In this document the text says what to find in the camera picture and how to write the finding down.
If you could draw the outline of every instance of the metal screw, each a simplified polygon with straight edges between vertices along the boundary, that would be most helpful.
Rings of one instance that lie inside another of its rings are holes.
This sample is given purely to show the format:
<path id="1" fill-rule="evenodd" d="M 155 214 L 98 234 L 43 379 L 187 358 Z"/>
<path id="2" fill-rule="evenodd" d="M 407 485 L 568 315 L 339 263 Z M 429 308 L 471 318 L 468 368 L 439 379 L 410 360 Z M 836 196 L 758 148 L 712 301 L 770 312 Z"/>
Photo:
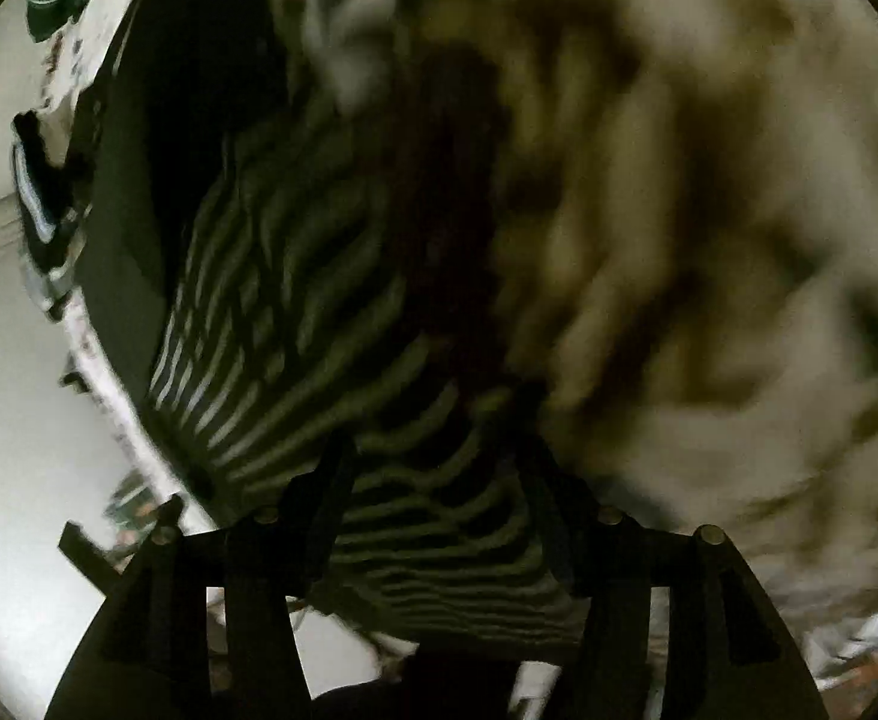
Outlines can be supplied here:
<path id="1" fill-rule="evenodd" d="M 172 525 L 163 525 L 160 528 L 156 528 L 151 536 L 152 542 L 161 547 L 164 547 L 167 544 L 172 544 L 172 542 L 176 541 L 178 537 L 179 531 L 173 528 Z"/>
<path id="2" fill-rule="evenodd" d="M 726 540 L 725 531 L 715 525 L 703 525 L 699 528 L 699 537 L 706 544 L 716 546 Z"/>
<path id="3" fill-rule="evenodd" d="M 279 509 L 275 506 L 264 506 L 253 514 L 253 519 L 260 525 L 272 525 L 279 519 Z"/>
<path id="4" fill-rule="evenodd" d="M 603 525 L 618 525 L 623 521 L 623 513 L 615 506 L 602 506 L 596 519 Z"/>

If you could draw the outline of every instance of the black and white stripes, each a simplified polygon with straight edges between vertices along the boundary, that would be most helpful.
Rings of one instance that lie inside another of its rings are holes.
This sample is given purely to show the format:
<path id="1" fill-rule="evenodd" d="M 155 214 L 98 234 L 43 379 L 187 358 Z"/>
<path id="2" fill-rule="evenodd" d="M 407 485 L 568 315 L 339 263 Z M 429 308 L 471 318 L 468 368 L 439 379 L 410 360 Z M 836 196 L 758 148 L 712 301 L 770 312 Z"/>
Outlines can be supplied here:
<path id="1" fill-rule="evenodd" d="M 403 637 L 564 645 L 581 608 L 543 563 L 521 492 L 381 261 L 388 192 L 359 170 L 375 117 L 316 94 L 227 143 L 193 224 L 151 382 L 168 436 L 241 507 L 349 430 L 363 469 L 330 560 L 336 592 Z"/>

